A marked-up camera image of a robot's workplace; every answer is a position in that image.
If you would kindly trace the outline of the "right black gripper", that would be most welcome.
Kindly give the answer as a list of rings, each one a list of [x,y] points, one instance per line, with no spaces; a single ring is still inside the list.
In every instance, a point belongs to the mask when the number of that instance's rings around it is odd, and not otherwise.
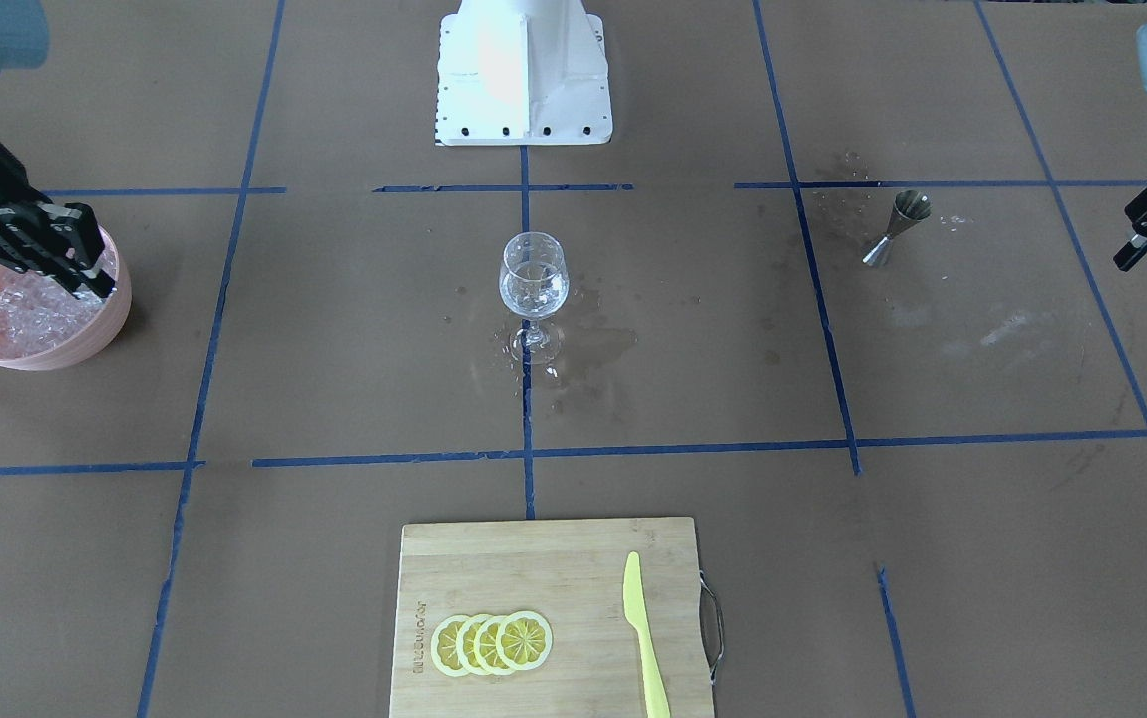
[[[76,298],[110,298],[115,280],[97,265],[107,245],[92,209],[40,201],[26,169],[0,142],[0,265],[49,278]]]

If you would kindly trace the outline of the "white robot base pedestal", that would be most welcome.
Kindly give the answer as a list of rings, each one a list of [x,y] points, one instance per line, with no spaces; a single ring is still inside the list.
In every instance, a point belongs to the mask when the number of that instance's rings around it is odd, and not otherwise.
[[[438,146],[611,141],[604,24],[582,1],[463,1],[438,40]]]

